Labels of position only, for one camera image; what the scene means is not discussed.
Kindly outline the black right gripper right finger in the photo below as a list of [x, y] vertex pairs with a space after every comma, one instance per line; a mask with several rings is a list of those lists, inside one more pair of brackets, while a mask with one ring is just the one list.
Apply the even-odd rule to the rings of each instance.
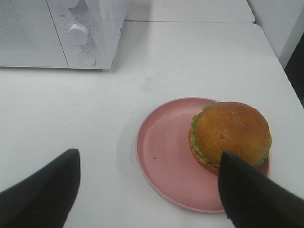
[[304, 226], [304, 200], [232, 152], [221, 156], [218, 190], [226, 215], [237, 228]]

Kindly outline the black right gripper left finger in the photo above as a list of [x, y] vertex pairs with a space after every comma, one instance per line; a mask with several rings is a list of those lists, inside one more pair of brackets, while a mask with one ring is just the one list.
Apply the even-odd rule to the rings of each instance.
[[62, 228], [80, 185], [80, 153], [69, 149], [0, 193], [2, 228]]

